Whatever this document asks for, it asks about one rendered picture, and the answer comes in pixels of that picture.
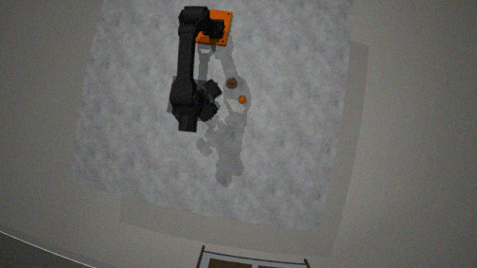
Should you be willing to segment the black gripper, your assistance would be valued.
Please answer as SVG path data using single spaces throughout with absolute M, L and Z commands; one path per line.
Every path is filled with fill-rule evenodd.
M 211 101 L 211 98 L 207 94 L 210 94 L 210 96 L 212 98 L 216 98 L 219 94 L 221 94 L 221 89 L 218 87 L 218 85 L 213 80 L 209 80 L 208 82 L 206 82 L 203 85 L 203 87 L 206 89 L 206 91 L 204 91 L 202 88 L 198 91 L 199 94 L 200 94 L 200 98 L 201 98 L 200 105 L 203 103 L 203 100 L 206 99 L 206 98 L 207 98 L 208 102 Z M 176 120 L 179 122 L 179 114 L 180 113 L 174 113 L 173 109 L 172 109 L 172 113 L 176 117 Z

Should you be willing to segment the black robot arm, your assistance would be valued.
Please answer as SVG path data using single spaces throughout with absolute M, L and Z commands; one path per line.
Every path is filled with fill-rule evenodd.
M 208 7 L 184 7 L 179 16 L 180 37 L 178 49 L 177 77 L 171 85 L 169 101 L 174 113 L 179 114 L 178 131 L 196 133 L 197 116 L 206 122 L 217 113 L 214 102 L 207 98 L 200 105 L 200 94 L 193 79 L 196 37 L 200 32 L 208 39 L 223 38 L 223 19 L 211 19 Z

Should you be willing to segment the brown gear with tall hub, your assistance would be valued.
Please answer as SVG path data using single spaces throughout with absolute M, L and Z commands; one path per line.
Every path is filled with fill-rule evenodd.
M 243 104 L 243 102 L 245 103 L 246 99 L 247 99 L 247 98 L 244 97 L 244 96 L 239 96 L 239 99 L 238 99 L 238 100 L 239 100 L 240 104 L 241 104 L 241 103 Z M 246 102 L 247 102 L 247 101 L 246 101 Z

